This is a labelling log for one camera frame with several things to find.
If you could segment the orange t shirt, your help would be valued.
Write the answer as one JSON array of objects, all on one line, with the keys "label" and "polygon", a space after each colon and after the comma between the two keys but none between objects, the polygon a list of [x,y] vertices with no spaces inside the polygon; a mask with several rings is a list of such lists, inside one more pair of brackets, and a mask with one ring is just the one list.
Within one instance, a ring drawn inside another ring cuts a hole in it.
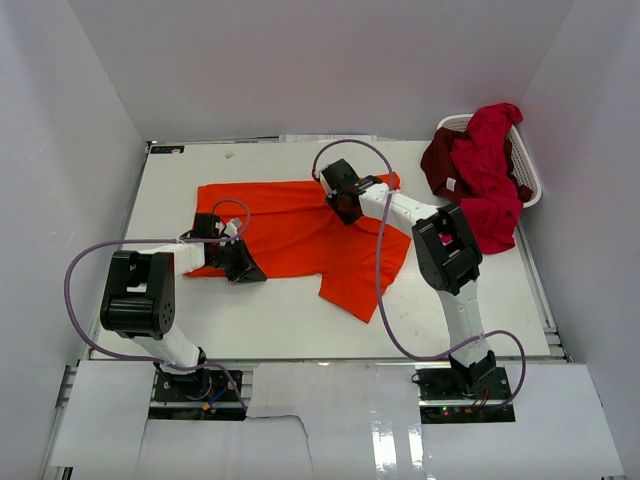
[{"label": "orange t shirt", "polygon": [[[240,218],[249,252],[267,279],[318,274],[319,295],[363,322],[377,307],[376,243],[380,222],[361,218],[345,226],[312,180],[209,184],[198,188],[196,213]],[[398,275],[410,238],[388,226],[381,260],[381,292]],[[219,277],[211,267],[195,277]]]}]

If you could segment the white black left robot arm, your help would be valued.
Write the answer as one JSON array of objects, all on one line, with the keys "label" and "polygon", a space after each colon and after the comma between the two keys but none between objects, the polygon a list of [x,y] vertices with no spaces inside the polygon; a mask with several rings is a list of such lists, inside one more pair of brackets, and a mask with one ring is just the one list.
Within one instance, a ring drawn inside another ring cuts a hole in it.
[{"label": "white black left robot arm", "polygon": [[193,228],[178,243],[147,250],[118,250],[111,259],[103,294],[103,329],[141,346],[165,366],[188,398],[199,399],[211,387],[202,367],[203,349],[175,325],[175,279],[211,267],[231,283],[266,279],[239,236],[243,223],[213,213],[197,213]]}]

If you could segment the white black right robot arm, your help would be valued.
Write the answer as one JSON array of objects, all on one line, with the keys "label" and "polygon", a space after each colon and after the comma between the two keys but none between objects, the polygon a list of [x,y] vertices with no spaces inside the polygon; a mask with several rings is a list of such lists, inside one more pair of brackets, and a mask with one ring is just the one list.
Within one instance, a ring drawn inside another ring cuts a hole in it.
[{"label": "white black right robot arm", "polygon": [[495,354],[484,333],[477,300],[479,266],[483,257],[462,210],[454,205],[427,205],[391,188],[375,176],[360,177],[340,159],[314,175],[326,194],[326,203],[345,225],[361,218],[380,221],[376,243],[375,287],[381,292],[381,260],[388,226],[409,236],[422,278],[441,302],[450,348],[419,357],[405,349],[394,335],[383,303],[378,307],[384,328],[405,357],[418,362],[448,359],[451,384],[461,397],[472,399],[484,391],[496,368]]}]

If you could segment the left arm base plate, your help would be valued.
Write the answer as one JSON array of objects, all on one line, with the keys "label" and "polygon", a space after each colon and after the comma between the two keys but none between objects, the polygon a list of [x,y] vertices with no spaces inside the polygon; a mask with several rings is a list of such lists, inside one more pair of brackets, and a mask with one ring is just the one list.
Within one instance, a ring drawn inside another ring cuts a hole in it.
[{"label": "left arm base plate", "polygon": [[243,373],[230,370],[198,371],[174,375],[158,371],[154,379],[148,417],[151,420],[243,421],[245,408],[238,400]]}]

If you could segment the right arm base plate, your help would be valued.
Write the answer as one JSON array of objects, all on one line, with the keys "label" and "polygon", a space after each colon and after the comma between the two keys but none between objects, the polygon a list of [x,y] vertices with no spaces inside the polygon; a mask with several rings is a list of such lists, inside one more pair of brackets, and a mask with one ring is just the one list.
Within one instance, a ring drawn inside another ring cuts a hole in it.
[{"label": "right arm base plate", "polygon": [[419,390],[423,425],[514,423],[512,405],[497,408],[511,395],[506,370],[498,367],[476,393],[466,393],[450,368],[417,370],[411,381]]}]

